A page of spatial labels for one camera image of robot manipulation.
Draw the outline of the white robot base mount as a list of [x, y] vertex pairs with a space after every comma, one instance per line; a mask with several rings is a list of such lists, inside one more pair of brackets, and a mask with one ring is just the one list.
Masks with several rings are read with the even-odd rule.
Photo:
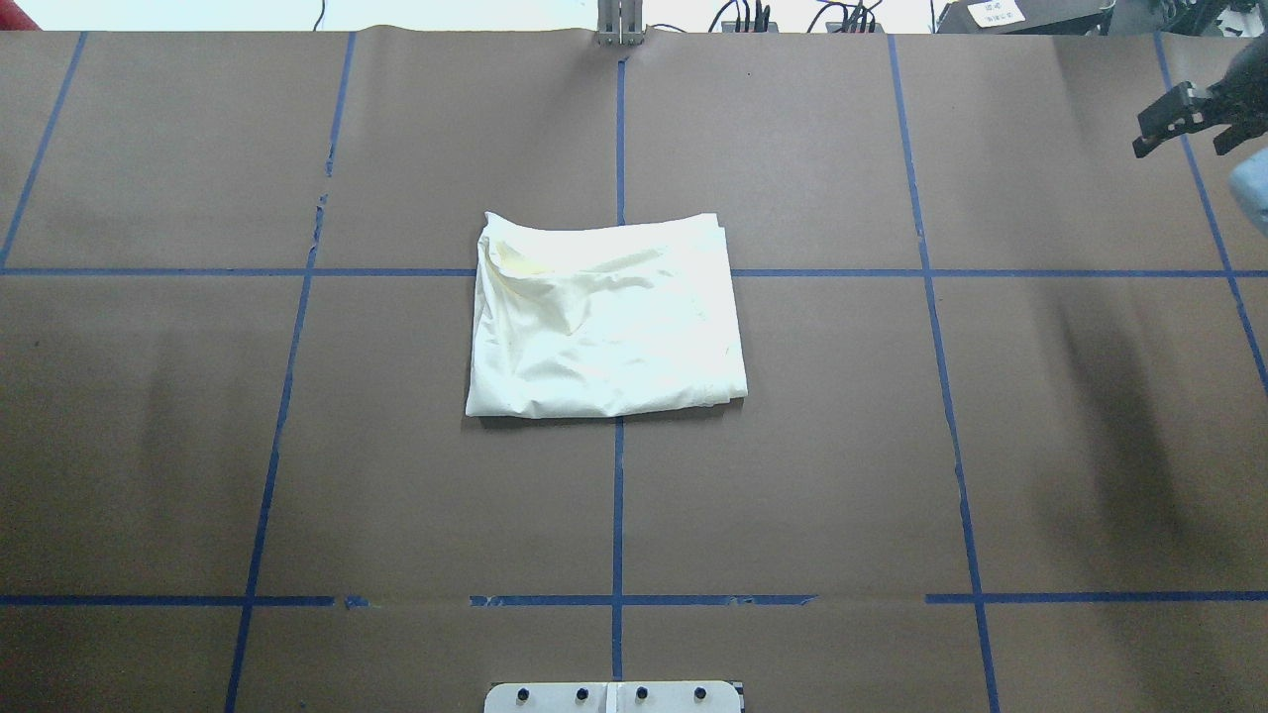
[[503, 683], [484, 712], [744, 712], [743, 685], [725, 680]]

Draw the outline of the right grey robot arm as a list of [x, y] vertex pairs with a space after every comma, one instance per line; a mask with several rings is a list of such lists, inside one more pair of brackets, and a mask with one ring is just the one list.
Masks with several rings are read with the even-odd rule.
[[[1232, 56], [1224, 77], [1208, 86], [1188, 80], [1167, 89], [1137, 113], [1134, 154], [1145, 159], [1174, 137], [1200, 134], [1224, 126], [1213, 136], [1213, 150], [1226, 156], [1267, 131], [1267, 38], [1259, 36]], [[1241, 214], [1260, 235], [1267, 235], [1267, 159], [1265, 150], [1232, 167], [1227, 185]]]

